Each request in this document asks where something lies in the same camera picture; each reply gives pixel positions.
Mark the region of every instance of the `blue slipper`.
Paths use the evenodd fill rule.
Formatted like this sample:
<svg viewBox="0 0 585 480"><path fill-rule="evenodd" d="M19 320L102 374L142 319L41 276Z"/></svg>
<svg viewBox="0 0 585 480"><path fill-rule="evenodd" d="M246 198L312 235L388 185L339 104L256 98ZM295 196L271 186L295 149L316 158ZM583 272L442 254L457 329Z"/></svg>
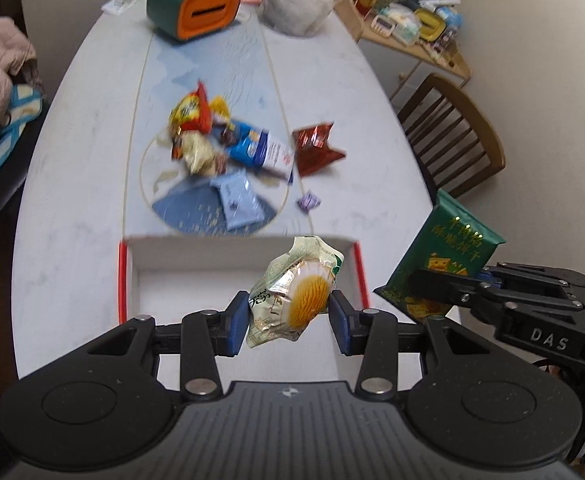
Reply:
<svg viewBox="0 0 585 480"><path fill-rule="evenodd" d="M15 91L17 87L26 87ZM28 85L15 85L13 87L13 96L11 97L10 106L7 114L10 116L10 122L0 128L0 167L6 161L16 142L21 137L26 124L34 121L42 112L41 94L29 87Z"/></svg>

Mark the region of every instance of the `chip bag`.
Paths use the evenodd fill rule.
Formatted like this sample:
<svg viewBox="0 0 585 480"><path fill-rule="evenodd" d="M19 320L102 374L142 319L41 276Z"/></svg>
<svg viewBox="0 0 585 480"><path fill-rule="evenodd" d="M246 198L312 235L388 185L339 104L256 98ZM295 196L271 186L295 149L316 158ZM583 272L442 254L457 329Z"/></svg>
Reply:
<svg viewBox="0 0 585 480"><path fill-rule="evenodd" d="M250 348L283 337L297 341L326 307L344 255L318 236L296 236L250 291Z"/></svg>
<svg viewBox="0 0 585 480"><path fill-rule="evenodd" d="M435 206L421 231L388 283L376 288L375 293L416 321L423 321L432 314L445 316L450 305L410 295L408 277L411 272L432 269L475 278L497 246L504 242L457 200L439 189Z"/></svg>
<svg viewBox="0 0 585 480"><path fill-rule="evenodd" d="M206 88L201 81L197 90L184 97L170 113L170 133L173 138L182 131L196 130L209 134L212 129L212 114L208 106Z"/></svg>
<svg viewBox="0 0 585 480"><path fill-rule="evenodd" d="M330 128L333 123L316 124L292 133L297 144L297 169L304 177L346 158L346 153L329 146Z"/></svg>

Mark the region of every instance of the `snack package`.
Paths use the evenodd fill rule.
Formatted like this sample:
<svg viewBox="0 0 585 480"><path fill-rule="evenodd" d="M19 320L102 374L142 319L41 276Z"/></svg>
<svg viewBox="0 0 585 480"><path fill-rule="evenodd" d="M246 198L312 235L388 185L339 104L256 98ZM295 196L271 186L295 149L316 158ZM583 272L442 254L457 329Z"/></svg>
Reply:
<svg viewBox="0 0 585 480"><path fill-rule="evenodd" d="M267 130L232 120L237 142L226 149L230 158L249 168L264 168L282 178L290 178L295 163L295 152L276 140Z"/></svg>
<svg viewBox="0 0 585 480"><path fill-rule="evenodd" d="M228 229L237 229L266 219L245 170L218 176L210 181L210 185L219 189Z"/></svg>
<svg viewBox="0 0 585 480"><path fill-rule="evenodd" d="M297 143L297 168L299 176L308 176L332 164L346 153L329 147L330 128L333 123L317 124L295 130L292 136Z"/></svg>
<svg viewBox="0 0 585 480"><path fill-rule="evenodd" d="M182 132L173 139L172 159L183 159L190 174L215 176L226 172L227 156L215 152L199 132Z"/></svg>
<svg viewBox="0 0 585 480"><path fill-rule="evenodd" d="M475 278L497 246L504 242L457 200L439 189L435 206L421 231L388 283L376 288L375 293L416 321L423 321L432 314L445 316L450 305L410 296L410 273L417 269L434 269Z"/></svg>
<svg viewBox="0 0 585 480"><path fill-rule="evenodd" d="M209 106L213 123L227 124L230 121L230 107L223 97L220 95L213 97Z"/></svg>
<svg viewBox="0 0 585 480"><path fill-rule="evenodd" d="M296 236L250 291L250 348L283 337L297 341L326 307L344 255L318 236Z"/></svg>
<svg viewBox="0 0 585 480"><path fill-rule="evenodd" d="M237 129L237 126L234 123L229 122L221 131L219 142L222 146L230 148L239 142L239 134L240 131Z"/></svg>
<svg viewBox="0 0 585 480"><path fill-rule="evenodd" d="M174 137L182 131L197 130L209 134L212 116L204 83L197 83L197 90L184 97L170 113L170 132Z"/></svg>
<svg viewBox="0 0 585 480"><path fill-rule="evenodd" d="M304 213L308 213L311 209L319 207L320 204L321 200L319 197L310 191L307 191L301 198L297 199L297 205Z"/></svg>

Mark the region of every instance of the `purple candy wrapper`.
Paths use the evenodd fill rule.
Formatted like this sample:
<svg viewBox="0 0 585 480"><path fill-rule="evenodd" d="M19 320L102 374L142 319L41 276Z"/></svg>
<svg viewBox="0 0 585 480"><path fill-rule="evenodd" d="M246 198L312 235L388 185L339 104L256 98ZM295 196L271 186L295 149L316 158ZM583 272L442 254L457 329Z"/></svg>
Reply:
<svg viewBox="0 0 585 480"><path fill-rule="evenodd" d="M297 200L297 205L302 211L310 211L321 204L319 197L313 195L310 191L307 191L304 196Z"/></svg>

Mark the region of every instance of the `wooden chair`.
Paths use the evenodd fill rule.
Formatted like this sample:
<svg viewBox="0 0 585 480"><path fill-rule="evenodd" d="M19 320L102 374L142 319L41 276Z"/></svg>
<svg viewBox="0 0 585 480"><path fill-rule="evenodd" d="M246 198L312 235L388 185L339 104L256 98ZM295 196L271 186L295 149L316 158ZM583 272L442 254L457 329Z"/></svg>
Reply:
<svg viewBox="0 0 585 480"><path fill-rule="evenodd" d="M466 193L506 167L504 149L491 124L445 77L434 73L426 77L397 117L421 167L428 171L425 178L451 196Z"/></svg>

